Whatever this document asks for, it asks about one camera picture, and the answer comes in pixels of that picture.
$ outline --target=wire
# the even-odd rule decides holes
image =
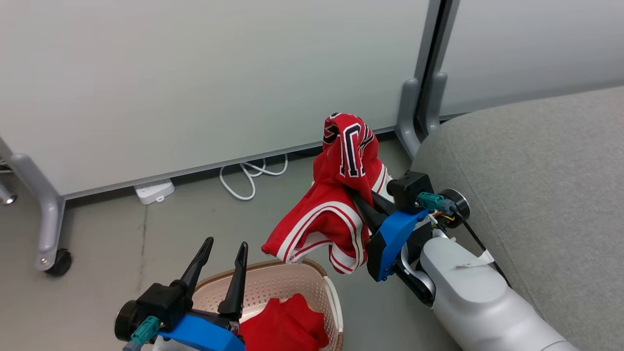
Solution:
[[[435,219],[432,214],[428,214],[427,217],[429,217],[431,223],[433,223],[434,225],[437,224],[437,219]]]
[[[484,252],[487,251],[487,249],[485,248],[485,245],[483,245],[481,240],[479,240],[479,238],[477,237],[477,234],[475,234],[474,230],[472,230],[472,227],[470,226],[470,224],[468,224],[468,222],[462,217],[462,215],[457,211],[457,209],[452,207],[451,211],[453,211],[453,214],[455,215],[455,217],[459,218],[459,221],[462,222],[464,227],[466,227],[466,229],[468,229],[468,232],[470,233],[470,235],[472,235],[472,238],[477,242],[479,247]],[[496,263],[496,261],[494,261],[494,262],[492,262],[492,265],[494,266],[494,269],[503,277],[503,279],[505,279],[505,282],[507,283],[507,285],[509,287],[511,287],[511,284],[509,284],[509,280],[507,280],[507,277],[503,274],[503,271],[500,269],[498,263]]]
[[[456,218],[459,218],[459,221],[462,222],[464,227],[466,227],[466,229],[468,229],[468,233],[470,233],[470,235],[472,235],[472,238],[477,242],[477,245],[479,245],[481,250],[485,251],[486,250],[485,245],[483,245],[481,240],[477,237],[477,234],[475,234],[474,230],[472,230],[472,227],[470,226],[470,224],[468,224],[468,222],[466,222],[466,220],[459,213],[459,211],[457,211],[457,209],[455,207],[452,207],[451,211],[453,211],[453,214],[455,215]]]
[[[232,190],[232,188],[225,182],[225,179],[223,178],[223,170],[225,167],[221,167],[221,169],[219,170],[219,179],[221,180],[221,184],[223,184],[225,189],[229,191],[233,197],[236,197],[238,200],[249,201],[253,199],[254,196],[256,196],[256,184],[254,183],[253,179],[261,176],[262,174],[267,174],[269,176],[281,176],[282,174],[284,174],[284,172],[286,172],[286,169],[288,168],[288,155],[284,154],[284,168],[282,168],[282,170],[279,172],[268,171],[266,169],[266,159],[262,159],[262,168],[256,165],[253,165],[249,162],[242,162],[242,163],[239,163],[238,165],[241,167],[241,169],[243,169],[243,173],[245,174],[245,176],[249,180],[249,183],[251,184],[251,195],[242,196],[242,195],[237,194],[234,190]],[[258,173],[254,173],[254,174],[249,173],[249,171],[247,170],[245,166],[255,169],[256,171],[258,171]]]
[[[442,211],[435,211],[435,212],[432,213],[432,215],[433,215],[433,217],[444,217],[444,218],[446,218],[446,219],[448,219],[450,221],[455,220],[455,217],[449,217],[449,216],[445,215],[444,212],[442,212]]]

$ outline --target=red cloth in basket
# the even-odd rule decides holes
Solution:
[[[372,204],[371,190],[390,198],[386,166],[377,158],[377,138],[358,116],[338,113],[325,120],[323,152],[313,166],[314,184],[280,221],[262,251],[290,264],[312,250],[329,246],[329,261],[339,273],[366,262],[371,235],[344,187]]]
[[[318,351],[329,343],[323,325],[323,314],[294,294],[282,304],[269,300],[260,314],[240,325],[240,332],[246,351]]]

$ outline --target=laundry basket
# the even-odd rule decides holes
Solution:
[[[217,312],[219,303],[232,279],[233,270],[214,275],[197,284],[193,308]],[[294,294],[301,294],[308,306],[324,314],[324,326],[329,344],[322,350],[340,351],[343,348],[343,314],[334,284],[327,272],[316,262],[305,259],[301,264],[286,265],[274,260],[247,266],[245,301],[240,322],[259,314],[273,297],[281,302]]]

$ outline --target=white stripe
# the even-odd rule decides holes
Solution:
[[[387,189],[388,183],[390,182],[390,180],[392,180],[392,177],[388,173],[386,173],[386,180],[384,180],[384,185],[381,187],[381,190],[379,191],[379,195],[381,195],[381,197],[383,197],[384,199],[394,203],[394,198],[390,196],[390,194],[388,194],[388,189]]]
[[[366,233],[364,233],[364,228],[365,228],[365,226],[362,226],[362,232],[361,232],[361,233],[362,233],[362,235],[360,235],[360,239],[362,238],[362,236],[363,236],[364,234],[366,234],[365,238],[366,238],[366,239],[369,239],[369,238],[373,235],[373,232],[371,232],[371,230],[370,230],[370,229],[368,229],[368,227],[366,227]],[[358,265],[358,267],[359,267],[359,266],[361,266],[361,265],[364,265],[365,263],[366,263],[366,262],[364,262],[364,260],[362,260],[362,262]]]
[[[333,257],[335,261],[342,263],[343,266],[348,268],[345,270],[345,268],[338,266],[343,272],[352,273],[359,267],[358,262],[353,257],[345,254],[337,245],[331,247],[331,253],[330,257]]]
[[[338,138],[340,138],[340,168],[338,169],[338,173],[340,173],[343,177],[346,178],[346,174],[347,174],[347,166],[344,164],[344,150],[343,150],[343,139],[340,137],[340,134],[338,134],[336,136],[336,140],[338,140]]]
[[[379,170],[379,175],[377,176],[377,181],[371,188],[371,190],[378,192],[377,189],[382,186],[382,183],[386,180],[386,165],[381,164],[381,169]]]
[[[341,265],[339,265],[338,263],[336,263],[336,259],[334,259],[334,257],[333,257],[332,255],[329,255],[329,262],[331,263],[331,265],[332,265],[332,266],[334,266],[334,268],[335,268],[336,270],[339,270],[339,271],[340,271],[340,272],[342,272],[342,273],[345,273],[345,274],[350,274],[350,273],[352,273],[351,271],[345,270],[345,269],[344,269]]]
[[[340,213],[340,211],[332,207],[336,207],[342,210],[353,221],[353,223],[355,224],[355,228],[351,225],[351,222],[342,213]],[[351,233],[351,242],[353,243],[353,248],[356,252],[356,264],[357,266],[362,264],[362,260],[364,259],[363,245],[361,235],[359,235],[359,232],[362,228],[362,220],[359,218],[358,213],[355,212],[352,208],[338,201],[325,202],[316,206],[314,209],[306,213],[297,222],[297,224],[292,228],[290,233],[288,233],[286,239],[282,242],[280,246],[277,254],[277,257],[280,260],[282,260],[283,262],[287,262],[290,260],[290,257],[292,257],[293,251],[296,247],[296,243],[301,239],[301,236],[303,236],[303,233],[305,232],[307,227],[310,226],[310,224],[312,224],[314,220],[326,210],[334,212],[344,221],[345,225],[347,225]],[[308,225],[303,227],[308,219],[310,220],[308,222]]]
[[[327,238],[327,236],[325,236],[325,234],[321,232],[313,232],[313,233],[308,234],[308,237],[306,238],[306,242],[303,244],[302,248],[300,249],[295,248],[293,250],[293,254],[290,256],[287,263],[292,263],[296,260],[299,260],[299,258],[294,259],[295,256],[304,257],[305,255],[309,254],[309,252],[312,250],[329,245],[330,243],[328,242],[322,245],[314,246],[315,244],[321,241],[325,241],[325,240],[329,240],[329,238]]]
[[[287,257],[287,250],[288,247],[290,246],[290,244],[294,241],[295,243],[297,241],[299,241],[299,238],[301,237],[301,235],[303,234],[303,232],[305,231],[305,229],[312,223],[314,222],[314,219],[317,218],[319,216],[320,213],[322,213],[322,210],[332,204],[339,204],[339,202],[336,201],[332,201],[332,202],[325,202],[323,204],[320,204],[318,206],[316,206],[315,208],[311,209],[310,211],[308,211],[308,213],[306,213],[298,222],[297,224],[295,224],[295,226],[290,230],[290,232],[288,233],[288,235],[286,236],[286,238],[284,239],[284,241],[281,243],[280,249],[277,252],[277,258],[279,258],[280,260],[286,262],[286,257]],[[308,221],[308,219],[310,219],[312,216],[314,216],[314,218],[312,218],[309,222],[308,225],[303,228],[303,230],[300,231],[300,229],[303,227],[303,225],[305,224],[306,221]]]

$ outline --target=black wheel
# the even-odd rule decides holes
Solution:
[[[457,190],[454,189],[444,189],[440,191],[440,195],[444,196],[447,199],[452,200],[457,205],[457,210],[459,214],[462,215],[464,219],[470,218],[470,205],[466,198],[460,194]],[[449,222],[448,228],[457,228],[460,224],[462,224],[459,218]]]
[[[115,317],[115,337],[117,340],[130,341],[130,337],[139,327],[139,306],[135,300],[126,302]]]
[[[72,261],[72,256],[67,249],[58,249],[56,250],[56,260],[52,267],[46,270],[46,273],[53,277],[61,277],[67,273]]]

